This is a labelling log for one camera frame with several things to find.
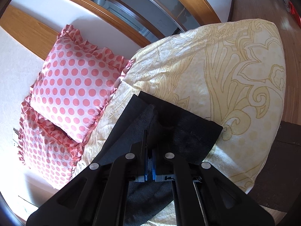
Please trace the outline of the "black pants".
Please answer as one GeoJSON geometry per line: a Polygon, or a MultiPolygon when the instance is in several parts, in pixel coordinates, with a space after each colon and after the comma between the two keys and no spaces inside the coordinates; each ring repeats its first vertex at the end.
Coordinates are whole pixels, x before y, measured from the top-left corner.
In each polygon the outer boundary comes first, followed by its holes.
{"type": "MultiPolygon", "coordinates": [[[[159,150],[179,154],[200,164],[212,149],[222,126],[203,119],[145,92],[133,95],[95,157],[100,165],[114,162],[143,138],[159,150]]],[[[171,182],[131,182],[125,208],[125,225],[142,225],[173,201],[171,182]]]]}

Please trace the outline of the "left pink polka-dot pillow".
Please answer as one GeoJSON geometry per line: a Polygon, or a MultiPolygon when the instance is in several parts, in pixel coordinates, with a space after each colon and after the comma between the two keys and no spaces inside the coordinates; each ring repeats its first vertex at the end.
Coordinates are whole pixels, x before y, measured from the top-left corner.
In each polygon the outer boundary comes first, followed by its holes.
{"type": "Polygon", "coordinates": [[[84,146],[36,112],[30,100],[28,95],[21,103],[19,159],[60,190],[71,180],[84,146]]]}

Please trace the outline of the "pink polka-dot pillow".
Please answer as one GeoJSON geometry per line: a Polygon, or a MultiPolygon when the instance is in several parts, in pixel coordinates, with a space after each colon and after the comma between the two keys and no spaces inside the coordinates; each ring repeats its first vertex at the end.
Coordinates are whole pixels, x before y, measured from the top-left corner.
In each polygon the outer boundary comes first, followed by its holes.
{"type": "Polygon", "coordinates": [[[84,146],[36,112],[30,100],[28,95],[21,103],[19,159],[60,190],[71,180],[84,146]]]}
{"type": "Polygon", "coordinates": [[[68,24],[42,66],[30,105],[75,142],[86,143],[132,64],[68,24]]]}

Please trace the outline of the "right pink polka-dot pillow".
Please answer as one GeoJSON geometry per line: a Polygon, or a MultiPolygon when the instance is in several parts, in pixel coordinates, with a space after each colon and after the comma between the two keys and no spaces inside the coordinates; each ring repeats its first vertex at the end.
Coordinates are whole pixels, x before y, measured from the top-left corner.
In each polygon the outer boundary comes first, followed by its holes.
{"type": "Polygon", "coordinates": [[[75,142],[86,143],[132,64],[68,24],[42,66],[30,105],[75,142]]]}

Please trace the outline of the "cream yellow patterned bedspread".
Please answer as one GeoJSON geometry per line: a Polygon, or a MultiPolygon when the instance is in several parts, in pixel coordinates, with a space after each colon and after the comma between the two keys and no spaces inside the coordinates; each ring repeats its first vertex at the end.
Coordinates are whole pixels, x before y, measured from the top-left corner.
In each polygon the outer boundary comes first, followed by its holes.
{"type": "Polygon", "coordinates": [[[285,56],[277,26],[263,19],[209,24],[154,42],[133,60],[72,174],[104,148],[131,97],[143,91],[221,125],[205,160],[250,192],[284,109],[285,56]]]}

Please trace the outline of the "wooden headboard panel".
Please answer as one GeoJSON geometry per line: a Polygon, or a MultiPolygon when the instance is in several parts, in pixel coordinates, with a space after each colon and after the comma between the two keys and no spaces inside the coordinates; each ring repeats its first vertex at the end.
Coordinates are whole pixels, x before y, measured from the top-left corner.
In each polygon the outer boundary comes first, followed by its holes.
{"type": "Polygon", "coordinates": [[[43,60],[47,58],[58,35],[55,30],[12,5],[3,13],[1,27],[43,60]]]}

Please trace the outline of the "wooden sliding door frame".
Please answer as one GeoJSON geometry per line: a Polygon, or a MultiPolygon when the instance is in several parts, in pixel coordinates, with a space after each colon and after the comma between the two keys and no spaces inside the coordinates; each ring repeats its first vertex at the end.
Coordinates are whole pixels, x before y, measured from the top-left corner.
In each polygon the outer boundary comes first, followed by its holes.
{"type": "Polygon", "coordinates": [[[71,0],[96,13],[141,47],[219,23],[207,0],[71,0]]]}

